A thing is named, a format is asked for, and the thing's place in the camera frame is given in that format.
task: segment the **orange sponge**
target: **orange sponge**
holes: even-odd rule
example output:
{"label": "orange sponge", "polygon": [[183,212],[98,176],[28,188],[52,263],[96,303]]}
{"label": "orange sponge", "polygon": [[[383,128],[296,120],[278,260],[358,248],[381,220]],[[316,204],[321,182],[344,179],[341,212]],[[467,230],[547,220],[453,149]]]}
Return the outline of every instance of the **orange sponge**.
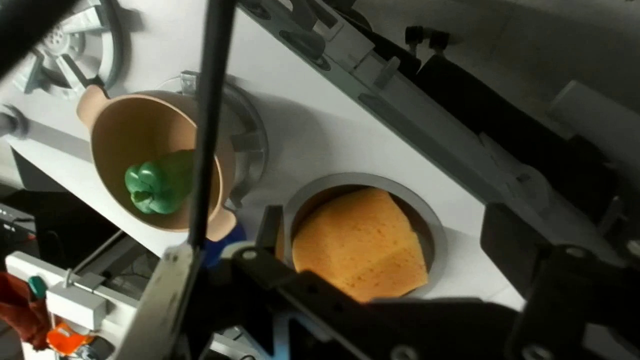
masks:
{"label": "orange sponge", "polygon": [[428,281],[409,220],[378,188],[315,210],[294,237],[292,255],[297,271],[311,270],[360,302],[398,297]]}

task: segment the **toy kitchen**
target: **toy kitchen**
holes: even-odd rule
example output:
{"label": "toy kitchen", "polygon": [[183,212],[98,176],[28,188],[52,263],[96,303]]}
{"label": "toy kitchen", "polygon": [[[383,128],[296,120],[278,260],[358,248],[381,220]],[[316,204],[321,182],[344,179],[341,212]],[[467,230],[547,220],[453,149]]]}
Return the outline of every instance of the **toy kitchen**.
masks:
{"label": "toy kitchen", "polygon": [[[4,138],[13,150],[157,256],[185,242],[188,213],[137,212],[122,178],[154,152],[193,144],[206,6],[80,0],[0,85],[2,120],[12,125]],[[219,211],[208,238],[220,240],[241,224],[254,240],[273,204],[284,207],[291,238],[309,199],[345,186],[373,187],[402,202],[426,229],[418,236],[429,253],[429,281],[408,297],[523,306],[481,248],[482,236],[508,236],[487,229],[496,204],[550,243],[621,262],[604,240],[623,218],[618,193],[597,216],[585,215],[582,204],[550,184],[553,176],[465,126],[401,73],[398,58],[380,56],[353,23],[321,0],[239,2],[216,148],[216,189],[224,196],[212,200]],[[12,275],[40,276],[50,288],[87,282],[23,254],[6,263]],[[109,311],[85,327],[117,347],[136,301],[100,293]],[[214,339],[212,348],[223,342]],[[28,347],[27,359],[53,359]]]}

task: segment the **green bell pepper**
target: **green bell pepper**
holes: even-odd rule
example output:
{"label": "green bell pepper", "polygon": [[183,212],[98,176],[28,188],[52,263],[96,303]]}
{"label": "green bell pepper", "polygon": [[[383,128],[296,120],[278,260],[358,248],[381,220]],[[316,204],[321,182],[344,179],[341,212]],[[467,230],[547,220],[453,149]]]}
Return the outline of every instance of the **green bell pepper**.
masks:
{"label": "green bell pepper", "polygon": [[177,211],[191,193],[192,179],[193,150],[180,150],[131,165],[124,175],[131,201],[145,214]]}

